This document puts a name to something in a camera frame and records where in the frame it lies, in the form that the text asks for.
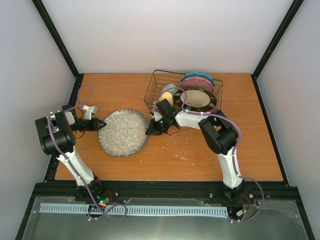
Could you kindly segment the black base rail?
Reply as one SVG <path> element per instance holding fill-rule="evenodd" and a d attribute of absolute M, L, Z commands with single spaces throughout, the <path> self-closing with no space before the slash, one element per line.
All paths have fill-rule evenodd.
<path fill-rule="evenodd" d="M 222 206 L 238 206 L 239 199 L 231 202 L 224 194 L 220 181 L 110 181 L 101 182 L 103 193 L 110 191 L 113 202 L 121 203 L 131 198 L 142 199 L 194 199 Z M 252 195 L 251 202 L 289 200 L 301 204 L 297 187 L 286 185 L 282 181 L 261 181 L 256 185 L 252 181 L 245 183 L 243 195 Z M 73 180 L 48 180 L 37 183 L 32 195 L 46 197 L 74 197 L 76 201 L 91 203 L 85 193 L 80 193 Z"/>

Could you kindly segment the green ceramic bowl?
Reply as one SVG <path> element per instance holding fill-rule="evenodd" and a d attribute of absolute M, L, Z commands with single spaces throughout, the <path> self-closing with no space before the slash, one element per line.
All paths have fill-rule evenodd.
<path fill-rule="evenodd" d="M 171 95 L 175 95 L 176 92 L 179 90 L 179 88 L 174 85 L 174 84 L 167 84 L 163 87 L 163 89 L 161 90 L 161 94 L 165 93 L 165 92 L 168 92 L 170 93 Z"/>

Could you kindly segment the left black frame post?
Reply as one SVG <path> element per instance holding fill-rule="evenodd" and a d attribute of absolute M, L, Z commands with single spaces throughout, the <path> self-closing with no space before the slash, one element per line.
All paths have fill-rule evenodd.
<path fill-rule="evenodd" d="M 72 75 L 76 79 L 80 73 L 71 58 L 69 51 L 67 50 L 52 18 L 50 17 L 44 3 L 42 0 L 32 0 L 34 7 L 36 8 L 38 14 L 40 15 L 43 23 L 45 24 L 48 32 L 50 33 L 52 39 L 54 40 L 57 48 L 59 49 L 62 57 L 64 58 L 65 63 L 67 64 L 68 68 L 70 69 Z"/>

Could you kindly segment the black frame post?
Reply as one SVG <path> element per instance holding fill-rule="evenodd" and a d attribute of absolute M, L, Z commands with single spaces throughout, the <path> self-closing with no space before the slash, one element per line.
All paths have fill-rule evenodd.
<path fill-rule="evenodd" d="M 274 33 L 271 41 L 269 42 L 266 50 L 264 51 L 260 61 L 258 62 L 256 68 L 254 69 L 251 77 L 254 81 L 258 79 L 270 57 L 272 56 L 274 50 L 278 46 L 300 7 L 304 3 L 304 0 L 293 0 L 290 7 L 288 8 L 286 14 L 284 15 L 280 25 L 278 26 L 276 32 Z"/>
<path fill-rule="evenodd" d="M 67 64 L 68 68 L 70 69 L 72 75 L 76 79 L 80 73 L 71 58 L 69 51 L 67 50 L 52 18 L 50 17 L 44 3 L 42 0 L 32 0 L 34 7 L 36 8 L 38 14 L 40 15 L 43 23 L 45 24 L 48 32 L 50 33 L 52 39 L 54 40 L 57 48 L 59 49 L 62 57 L 64 58 L 65 63 Z"/>

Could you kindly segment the yellow mug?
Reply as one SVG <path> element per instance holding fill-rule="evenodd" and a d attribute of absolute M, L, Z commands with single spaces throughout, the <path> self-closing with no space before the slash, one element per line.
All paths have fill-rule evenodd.
<path fill-rule="evenodd" d="M 163 100 L 167 100 L 171 106 L 174 105 L 174 98 L 170 92 L 165 91 L 164 93 L 162 93 L 156 104 L 160 103 Z"/>

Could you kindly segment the grey speckled large plate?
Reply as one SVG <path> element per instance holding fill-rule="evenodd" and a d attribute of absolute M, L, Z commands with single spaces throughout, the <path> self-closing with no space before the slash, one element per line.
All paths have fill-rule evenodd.
<path fill-rule="evenodd" d="M 129 157 L 145 146 L 148 121 L 139 112 L 122 109 L 113 112 L 104 120 L 105 126 L 98 131 L 102 149 L 113 157 Z"/>

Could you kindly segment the blue dotted plate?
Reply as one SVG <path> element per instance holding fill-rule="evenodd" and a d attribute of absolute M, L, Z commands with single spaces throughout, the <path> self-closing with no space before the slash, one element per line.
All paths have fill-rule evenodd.
<path fill-rule="evenodd" d="M 213 87 L 216 86 L 214 79 L 210 75 L 208 75 L 204 72 L 189 72 L 180 80 L 180 83 L 182 83 L 185 79 L 190 78 L 190 77 L 205 78 L 206 80 L 210 81 L 210 83 L 212 84 Z"/>

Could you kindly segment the black rimmed cream plate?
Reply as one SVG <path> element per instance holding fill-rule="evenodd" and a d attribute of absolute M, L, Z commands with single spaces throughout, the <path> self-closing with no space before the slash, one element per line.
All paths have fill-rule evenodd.
<path fill-rule="evenodd" d="M 179 107 L 193 112 L 210 112 L 217 105 L 217 98 L 208 90 L 189 87 L 178 90 L 173 102 Z"/>

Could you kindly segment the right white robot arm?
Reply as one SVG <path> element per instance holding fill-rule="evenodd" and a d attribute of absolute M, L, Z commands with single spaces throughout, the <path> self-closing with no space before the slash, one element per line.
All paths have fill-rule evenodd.
<path fill-rule="evenodd" d="M 150 112 L 152 119 L 145 134 L 168 134 L 172 126 L 200 130 L 209 149 L 217 154 L 224 196 L 230 202 L 236 201 L 245 189 L 245 180 L 237 159 L 237 143 L 241 136 L 234 124 L 219 109 L 213 112 L 195 112 L 174 108 L 166 99 L 157 103 L 156 107 L 158 112 Z"/>

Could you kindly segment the right black frame post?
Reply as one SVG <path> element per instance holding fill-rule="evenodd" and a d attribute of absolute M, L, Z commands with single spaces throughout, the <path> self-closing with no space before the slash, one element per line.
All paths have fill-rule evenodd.
<path fill-rule="evenodd" d="M 254 81 L 258 79 L 270 57 L 272 56 L 274 50 L 278 46 L 300 7 L 304 3 L 304 0 L 293 0 L 290 7 L 288 8 L 286 14 L 284 15 L 280 25 L 278 26 L 276 32 L 274 33 L 271 41 L 269 42 L 266 50 L 264 51 L 260 61 L 258 62 L 256 68 L 254 69 L 251 77 Z"/>

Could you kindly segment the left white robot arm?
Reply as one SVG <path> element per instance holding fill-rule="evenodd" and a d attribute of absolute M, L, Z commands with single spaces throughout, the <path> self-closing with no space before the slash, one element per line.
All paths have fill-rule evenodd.
<path fill-rule="evenodd" d="M 104 128 L 106 123 L 92 117 L 98 110 L 96 106 L 84 105 L 82 109 L 85 114 L 79 118 L 75 107 L 64 105 L 61 111 L 35 120 L 35 126 L 43 152 L 65 165 L 76 181 L 79 194 L 95 202 L 102 201 L 104 188 L 76 150 L 74 133 L 96 132 Z"/>

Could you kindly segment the black wire dish rack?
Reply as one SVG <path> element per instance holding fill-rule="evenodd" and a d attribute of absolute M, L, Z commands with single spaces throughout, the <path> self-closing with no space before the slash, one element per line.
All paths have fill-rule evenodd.
<path fill-rule="evenodd" d="M 173 72 L 173 71 L 165 71 L 165 70 L 155 70 L 152 74 L 150 83 L 144 95 L 144 103 L 146 106 L 152 110 L 155 108 L 155 104 L 161 96 L 161 91 L 164 86 L 168 84 L 174 84 L 178 87 L 178 90 L 183 90 L 180 87 L 180 80 L 186 75 L 186 73 Z M 213 78 L 215 82 L 215 90 L 213 95 L 217 99 L 216 107 L 212 110 L 219 109 L 221 107 L 222 101 L 222 92 L 223 92 L 223 81 L 220 79 Z"/>

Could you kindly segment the pink plate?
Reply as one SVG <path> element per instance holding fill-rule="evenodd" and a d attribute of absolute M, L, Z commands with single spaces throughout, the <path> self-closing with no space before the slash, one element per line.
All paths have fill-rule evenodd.
<path fill-rule="evenodd" d="M 190 76 L 185 78 L 179 85 L 180 88 L 196 88 L 214 93 L 214 85 L 206 78 L 200 76 Z"/>

